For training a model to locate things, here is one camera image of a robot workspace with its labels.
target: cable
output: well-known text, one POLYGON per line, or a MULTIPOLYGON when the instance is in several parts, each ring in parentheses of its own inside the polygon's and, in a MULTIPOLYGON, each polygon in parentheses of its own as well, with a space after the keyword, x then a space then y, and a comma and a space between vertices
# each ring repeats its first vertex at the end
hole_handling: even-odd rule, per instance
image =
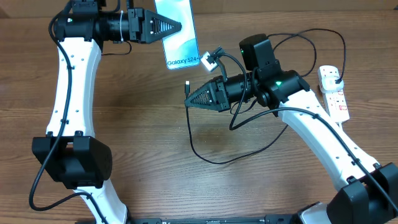
POLYGON ((238 108, 236 108, 235 114, 232 117, 232 120, 231 120, 231 122, 229 124, 229 130, 233 131, 233 130, 236 129, 233 125, 234 125, 236 117, 239 114, 239 110, 241 109, 242 103, 244 101, 244 96, 246 94, 246 89, 247 89, 247 86, 248 86, 248 75, 247 75, 246 70, 244 69, 243 65, 241 64, 241 62, 239 62, 239 60, 237 60, 234 56, 232 56, 230 54, 227 54, 227 53, 219 53, 219 54, 216 54, 214 57, 220 57, 220 56, 226 56, 226 57, 229 57, 230 59, 232 59, 236 64, 238 64, 239 68, 242 70, 243 75, 244 75, 244 86, 243 86, 242 98, 239 101, 238 108))
MULTIPOLYGON (((310 39, 308 39, 308 38, 306 38, 306 37, 300 35, 302 32, 300 32, 300 33, 278 33, 278 34, 270 34, 270 35, 268 35, 267 37, 272 37, 272 36, 277 36, 277 35, 290 35, 290 37, 288 37, 288 38, 284 39, 283 41, 279 42, 279 43, 274 47, 273 51, 275 51, 276 48, 278 48, 278 46, 279 46, 280 44, 282 44, 282 43, 285 42, 286 40, 289 40, 290 38, 293 38, 293 37, 300 37, 300 38, 303 38, 303 39, 305 39, 306 41, 308 41, 308 42, 312 45, 313 51, 314 51, 314 61, 313 61, 313 64, 312 64, 311 69, 310 69, 306 74, 302 75, 302 77, 306 77, 307 75, 309 75, 309 74, 313 71, 313 69, 315 68, 315 65, 316 65, 316 63, 317 63, 317 49, 316 49, 316 47, 315 47, 315 44, 314 44, 310 39)), ((225 55, 225 54, 217 54, 217 55, 215 55, 215 57, 219 57, 219 56, 226 56, 226 55, 225 55)), ((238 64, 238 66, 239 66, 240 69, 242 70, 243 74, 245 75, 245 85, 244 85, 244 91, 243 91, 242 98, 241 98, 241 100, 240 100, 239 102, 235 103, 235 104, 231 107, 231 109, 230 109, 230 111, 229 111, 229 113, 232 114, 233 108, 236 106, 236 104, 239 103, 238 108, 236 109, 236 111, 235 111, 235 113, 234 113, 234 116, 233 116, 233 118, 232 118, 232 120, 231 120, 231 122, 230 122, 230 124, 229 124, 229 130, 235 130, 235 129, 238 129, 238 128, 239 128, 239 127, 236 127, 236 126, 234 127, 234 126, 233 126, 233 123, 234 123, 234 121, 235 121, 237 115, 238 115, 238 114, 241 114, 241 113, 245 113, 245 112, 251 110, 251 108, 256 104, 257 99, 254 100, 254 101, 252 102, 252 105, 251 105, 248 109, 246 109, 245 111, 243 111, 243 112, 241 112, 241 113, 239 112, 239 110, 240 110, 240 108, 241 108, 241 105, 242 105, 242 103, 243 103, 243 101, 244 101, 244 96, 245 96, 245 94, 246 94, 247 73, 246 73, 245 69, 243 68, 242 64, 241 64, 236 58, 234 58, 232 55, 229 55, 229 56, 227 56, 227 57, 229 57, 229 58, 231 58, 232 60, 234 60, 234 62, 236 62, 236 64, 238 64)), ((193 151, 193 152, 195 153, 195 155, 198 156, 200 159, 202 159, 202 160, 204 160, 204 161, 207 161, 207 162, 210 162, 210 163, 212 163, 212 164, 226 164, 226 163, 235 161, 235 160, 237 160, 237 159, 244 158, 244 157, 251 156, 251 155, 253 155, 253 154, 257 154, 257 153, 259 153, 259 152, 262 152, 263 150, 267 149, 268 147, 271 147, 272 144, 274 144, 274 143, 276 142, 276 140, 279 139, 279 137, 284 133, 284 131, 285 131, 286 128, 287 128, 287 126, 286 126, 286 127, 278 134, 278 136, 277 136, 268 146, 266 146, 265 148, 260 149, 260 150, 258 150, 258 151, 256 151, 256 152, 252 152, 252 153, 250 153, 250 154, 247 154, 247 155, 244 155, 244 156, 235 158, 235 159, 230 160, 230 161, 217 163, 217 162, 211 162, 211 161, 209 161, 209 160, 207 160, 207 159, 205 159, 205 158, 203 158, 202 156, 200 156, 200 155, 197 154, 197 152, 196 152, 196 150, 195 150, 195 148, 193 147, 193 144, 192 144, 192 135, 191 135, 191 132, 190 132, 190 124, 189 124, 189 116, 188 116, 188 115, 189 115, 189 114, 188 114, 188 110, 187 110, 187 123, 188 123, 188 130, 189 130, 189 133, 190 133, 190 142, 191 142, 192 151, 193 151)))
POLYGON ((103 11, 104 13, 115 13, 119 12, 120 10, 120 0, 118 0, 118 5, 116 6, 116 9, 113 9, 112 11, 103 11))
POLYGON ((130 42, 128 42, 128 41, 124 41, 124 43, 128 43, 129 44, 129 51, 127 52, 127 53, 108 53, 108 54, 102 54, 102 56, 108 56, 108 55, 128 55, 128 54, 130 54, 131 53, 131 51, 132 51, 132 46, 131 46, 131 43, 130 42))
MULTIPOLYGON (((239 102, 236 102, 236 103, 231 107, 231 109, 229 110, 229 113, 230 113, 230 114, 233 114, 233 113, 232 113, 232 110, 233 110, 233 108, 234 108, 238 103, 239 103, 239 102)), ((242 111, 242 112, 239 112, 239 114, 243 114, 243 113, 248 112, 249 110, 251 110, 251 109, 254 107, 254 105, 255 105, 256 103, 257 103, 257 99, 254 99, 253 102, 251 103, 250 107, 249 107, 248 109, 242 111)))
MULTIPOLYGON (((301 77, 306 77, 307 75, 309 75, 309 74, 313 71, 313 69, 315 68, 315 65, 317 64, 317 48, 315 47, 315 44, 314 44, 310 39, 308 39, 308 38, 306 38, 306 37, 304 37, 304 36, 302 36, 302 35, 300 35, 300 34, 294 34, 294 33, 270 34, 270 35, 268 35, 267 37, 272 37, 272 36, 277 36, 277 35, 290 35, 290 37, 288 37, 288 38, 292 38, 292 36, 294 36, 294 37, 301 37, 301 38, 305 39, 306 41, 310 42, 310 44, 311 44, 312 47, 313 47, 313 53, 314 53, 313 64, 312 64, 311 69, 310 69, 306 74, 302 75, 301 77)), ((288 40, 288 39, 285 39, 285 40, 279 42, 277 45, 275 45, 274 51, 276 50, 276 48, 278 48, 278 46, 279 46, 281 43, 285 42, 286 40, 288 40)))
POLYGON ((248 122, 250 122, 256 118, 259 118, 259 117, 264 116, 269 113, 278 112, 278 111, 297 111, 297 112, 305 113, 305 114, 312 116, 313 119, 317 119, 322 124, 324 124, 330 130, 330 132, 337 138, 337 140, 340 142, 340 144, 343 146, 343 148, 346 150, 346 152, 349 154, 349 156, 353 159, 355 164, 358 165, 358 167, 362 170, 362 172, 364 172, 364 174, 371 180, 371 182, 376 186, 376 188, 380 191, 380 193, 383 194, 383 196, 386 198, 386 200, 391 204, 391 206, 394 208, 394 210, 398 213, 397 205, 392 201, 390 196, 388 196, 386 191, 384 191, 384 189, 380 186, 380 184, 373 178, 373 176, 368 172, 368 170, 366 170, 366 168, 362 165, 361 161, 353 154, 353 152, 349 149, 349 147, 346 145, 346 143, 343 141, 343 139, 340 137, 340 135, 336 132, 336 130, 332 126, 330 126, 330 124, 327 121, 325 121, 323 118, 321 118, 319 116, 319 114, 315 114, 311 111, 301 109, 301 108, 292 108, 292 107, 276 108, 276 109, 267 110, 267 111, 258 113, 256 115, 242 121, 241 123, 237 124, 236 126, 238 128, 240 128, 241 126, 247 124, 248 122))
MULTIPOLYGON (((186 96, 186 98, 188 98, 187 85, 185 85, 185 92, 186 92, 185 96, 186 96)), ((236 157, 236 158, 234 158, 234 159, 230 159, 230 160, 225 161, 225 162, 213 162, 213 161, 210 161, 210 160, 208 160, 208 159, 203 158, 201 155, 199 155, 199 154, 196 152, 195 148, 193 147, 192 132, 191 132, 191 124, 190 124, 190 122, 189 122, 189 112, 188 112, 188 107, 187 107, 187 106, 185 107, 185 112, 187 113, 187 124, 188 124, 188 132, 189 132, 189 141, 190 141, 190 144, 191 144, 191 148, 192 148, 193 153, 194 153, 197 157, 199 157, 201 160, 206 161, 206 162, 211 163, 211 164, 214 164, 214 165, 223 165, 223 164, 227 164, 227 163, 236 161, 236 160, 238 160, 238 159, 245 158, 245 157, 247 157, 247 156, 252 156, 252 155, 258 154, 258 153, 260 153, 260 152, 262 152, 262 151, 268 149, 269 147, 271 147, 271 146, 279 139, 279 137, 283 134, 283 132, 287 129, 287 125, 286 125, 286 126, 283 128, 282 132, 280 132, 280 133, 278 134, 278 136, 277 136, 272 142, 270 142, 266 147, 263 147, 263 148, 260 149, 260 150, 257 150, 257 151, 254 151, 254 152, 250 152, 250 153, 248 153, 248 154, 245 154, 245 155, 243 155, 243 156, 236 157)))
POLYGON ((286 40, 289 40, 289 39, 291 39, 291 38, 293 38, 293 37, 298 37, 300 34, 303 34, 303 33, 308 32, 308 31, 313 31, 313 30, 322 30, 322 31, 332 32, 332 33, 335 33, 335 34, 339 35, 339 37, 341 38, 341 41, 343 42, 343 53, 344 53, 344 58, 343 58, 343 69, 342 69, 342 71, 341 71, 341 76, 340 76, 340 78, 336 80, 336 83, 340 83, 340 82, 343 80, 344 71, 345 71, 345 67, 346 67, 346 52, 347 52, 347 49, 346 49, 346 42, 345 42, 345 40, 344 40, 344 37, 343 37, 339 32, 337 32, 337 31, 335 31, 335 30, 331 30, 331 29, 322 29, 322 28, 307 29, 307 30, 303 30, 303 31, 301 31, 301 32, 298 32, 298 33, 296 33, 296 34, 294 34, 294 35, 291 35, 290 37, 287 37, 286 39, 284 39, 284 40, 282 40, 281 42, 279 42, 279 43, 275 46, 275 48, 278 47, 278 46, 279 46, 280 44, 282 44, 283 42, 285 42, 286 40))
POLYGON ((47 165, 47 163, 49 162, 49 159, 52 157, 53 153, 56 151, 56 149, 58 148, 58 144, 60 141, 60 138, 63 134, 63 131, 65 129, 65 125, 67 124, 67 116, 68 116, 68 109, 69 109, 69 102, 70 102, 70 95, 72 92, 72 66, 69 60, 69 57, 65 51, 65 49, 62 47, 62 45, 58 42, 58 40, 55 38, 53 32, 52 32, 52 27, 55 23, 55 21, 58 19, 58 17, 65 13, 65 11, 69 12, 70 8, 72 7, 71 2, 69 1, 68 4, 65 6, 65 9, 61 12, 59 12, 50 22, 49 24, 49 34, 51 36, 51 39, 55 42, 55 44, 58 46, 58 48, 60 49, 62 55, 65 57, 65 60, 67 62, 67 69, 68 69, 68 89, 67 89, 67 98, 65 100, 65 107, 64 107, 64 111, 63 111, 63 116, 62 116, 62 120, 61 120, 61 127, 60 130, 58 132, 57 137, 55 138, 54 144, 51 147, 51 150, 49 152, 49 154, 47 155, 47 157, 44 159, 42 167, 39 169, 36 178, 32 184, 32 188, 30 189, 30 193, 29 193, 29 205, 30 207, 35 210, 35 211, 46 211, 46 210, 50 210, 53 207, 56 207, 58 205, 60 205, 63 202, 66 202, 67 200, 76 197, 76 196, 80 196, 80 195, 85 195, 87 196, 87 199, 91 200, 91 202, 93 203, 99 217, 101 218, 102 222, 105 224, 108 224, 108 222, 106 221, 105 217, 103 216, 103 214, 101 213, 100 208, 98 207, 98 204, 95 202, 94 198, 91 196, 91 194, 87 193, 87 192, 80 192, 80 193, 75 193, 75 194, 71 194, 61 200, 59 200, 58 202, 55 202, 49 206, 46 207, 36 207, 34 204, 34 194, 37 188, 37 185, 39 184, 39 180, 44 172, 45 166, 47 165))

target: robotic arm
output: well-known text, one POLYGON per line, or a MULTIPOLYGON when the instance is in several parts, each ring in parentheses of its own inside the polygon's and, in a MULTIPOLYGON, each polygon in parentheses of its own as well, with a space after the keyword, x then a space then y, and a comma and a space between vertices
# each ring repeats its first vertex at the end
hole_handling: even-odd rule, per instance
POLYGON ((291 217, 285 216, 285 222, 278 222, 277 216, 266 216, 265 220, 359 224, 385 223, 396 217, 398 211, 392 204, 398 203, 398 168, 394 164, 382 167, 331 120, 308 83, 296 71, 281 69, 265 34, 250 36, 239 46, 246 69, 252 72, 228 78, 220 63, 225 55, 223 49, 206 53, 202 58, 205 67, 212 71, 220 66, 223 75, 194 91, 185 106, 222 112, 234 102, 255 96, 260 105, 268 106, 305 141, 338 191, 328 205, 316 203, 291 217))
MULTIPOLYGON (((130 40, 149 44, 181 30, 179 22, 156 13, 134 8, 127 1, 127 12, 103 12, 104 0, 74 0, 72 14, 61 14, 54 26, 56 40, 65 49, 72 67, 72 90, 67 120, 63 120, 67 99, 68 65, 59 49, 57 95, 46 137, 34 138, 32 151, 40 163, 48 159, 45 170, 56 182, 81 195, 93 213, 93 223, 160 224, 159 218, 133 220, 127 206, 118 198, 110 181, 112 155, 108 146, 95 139, 92 120, 95 74, 101 60, 103 42, 130 40), (62 123, 65 129, 59 133, 62 123), (55 154, 49 156, 53 147, 55 154), (89 200, 92 196, 96 203, 89 200)), ((275 59, 271 43, 265 34, 248 37, 240 43, 247 70, 252 71, 228 78, 220 61, 221 48, 208 54, 204 63, 209 70, 221 67, 222 77, 216 77, 199 88, 185 101, 187 107, 225 111, 231 103, 256 97, 259 104, 275 109, 274 114, 291 126, 308 144, 329 173, 336 197, 327 205, 316 203, 295 215, 266 215, 260 219, 226 219, 223 223, 385 223, 397 216, 386 198, 379 193, 371 178, 398 203, 398 168, 384 167, 363 152, 328 117, 315 94, 295 71, 282 71, 275 59), (330 125, 349 148, 350 153, 328 129, 313 116, 289 108, 311 111, 330 125)), ((167 220, 169 224, 208 223, 215 219, 167 220)))
POLYGON ((92 211, 96 219, 94 223, 122 224, 130 223, 131 217, 109 180, 111 151, 95 139, 93 127, 95 75, 103 42, 111 40, 121 43, 129 40, 150 44, 180 31, 182 26, 154 12, 134 8, 131 0, 127 1, 126 13, 103 12, 103 6, 104 0, 72 0, 65 11, 71 7, 73 13, 64 11, 58 16, 53 28, 55 38, 65 49, 72 67, 67 120, 63 132, 59 133, 68 95, 69 71, 67 59, 58 48, 60 67, 55 106, 46 137, 34 138, 32 151, 43 164, 52 148, 56 147, 56 152, 49 157, 45 166, 51 178, 63 182, 67 189, 73 189, 75 193, 84 194, 80 196, 92 211))

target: wood grain surface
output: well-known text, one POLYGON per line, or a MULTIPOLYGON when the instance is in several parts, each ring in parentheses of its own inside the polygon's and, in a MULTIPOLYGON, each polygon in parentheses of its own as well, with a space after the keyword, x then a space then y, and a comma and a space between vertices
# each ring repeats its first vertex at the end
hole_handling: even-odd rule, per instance
MULTIPOLYGON (((59 12, 67 0, 0 0, 0 18, 52 17, 59 12)), ((118 0, 107 0, 104 10, 113 10, 118 0)), ((273 12, 273 11, 331 11, 331 10, 393 10, 396 0, 191 0, 193 12, 273 12)), ((134 0, 134 6, 154 11, 154 0, 134 0)), ((126 0, 121 0, 125 10, 126 0)))
MULTIPOLYGON (((351 115, 344 130, 381 164, 398 164, 397 12, 207 14, 196 16, 195 22, 201 53, 221 45, 240 60, 238 43, 249 35, 314 27, 341 32, 348 48, 345 93, 351 115)), ((31 153, 32 138, 45 134, 57 84, 58 55, 48 23, 49 19, 0 20, 0 223, 92 218, 79 198, 47 212, 35 212, 27 203, 40 167, 31 153)), ((317 46, 317 67, 341 69, 343 51, 337 35, 317 31, 306 36, 317 46)), ((271 41, 275 45, 280 39, 271 41)), ((106 43, 104 52, 124 52, 126 46, 106 43)), ((301 74, 313 63, 311 46, 300 39, 281 45, 276 56, 283 69, 301 74)), ((224 63, 229 75, 239 73, 233 62, 224 63)), ((96 138, 112 150, 111 179, 133 216, 258 217, 329 202, 336 192, 326 171, 290 128, 267 151, 229 165, 214 166, 193 155, 183 85, 190 80, 194 90, 216 75, 218 70, 209 74, 202 66, 167 70, 161 42, 134 44, 128 56, 102 59, 93 110, 96 138)), ((306 81, 318 89, 316 69, 306 81)), ((256 106, 238 120, 262 110, 256 106)), ((190 111, 197 151, 213 161, 257 150, 284 127, 270 115, 231 132, 230 114, 190 111)), ((70 193, 44 174, 35 202, 48 205, 70 193)))

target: phone screen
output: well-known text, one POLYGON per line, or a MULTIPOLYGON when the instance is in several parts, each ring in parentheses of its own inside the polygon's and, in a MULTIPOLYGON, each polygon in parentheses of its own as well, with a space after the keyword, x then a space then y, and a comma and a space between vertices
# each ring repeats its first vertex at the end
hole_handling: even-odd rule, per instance
POLYGON ((181 22, 182 29, 163 38, 168 69, 183 68, 200 63, 197 36, 190 0, 155 0, 158 14, 181 22))

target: cable tie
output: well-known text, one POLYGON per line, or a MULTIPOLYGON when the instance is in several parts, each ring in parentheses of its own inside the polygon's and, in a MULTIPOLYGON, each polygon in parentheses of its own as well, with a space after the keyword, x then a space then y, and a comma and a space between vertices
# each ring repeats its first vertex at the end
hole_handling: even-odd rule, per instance
POLYGON ((66 119, 66 120, 61 119, 61 123, 69 124, 69 120, 68 119, 66 119))
POLYGON ((122 35, 122 16, 123 16, 123 10, 120 12, 120 22, 119 22, 119 24, 120 24, 120 41, 124 42, 123 35, 122 35))
POLYGON ((315 114, 314 116, 312 116, 312 119, 318 119, 319 117, 319 114, 315 114))

